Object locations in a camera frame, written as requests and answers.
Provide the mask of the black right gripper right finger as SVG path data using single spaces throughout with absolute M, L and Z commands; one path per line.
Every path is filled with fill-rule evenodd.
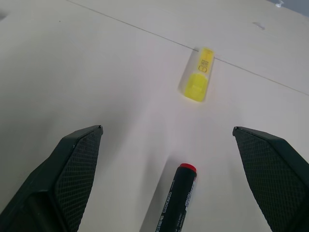
M 309 164 L 284 139 L 234 127 L 249 187 L 273 232 L 309 230 Z

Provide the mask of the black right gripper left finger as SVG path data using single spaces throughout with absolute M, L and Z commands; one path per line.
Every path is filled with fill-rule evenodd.
M 103 128 L 63 137 L 0 214 L 2 232 L 76 232 L 92 190 Z

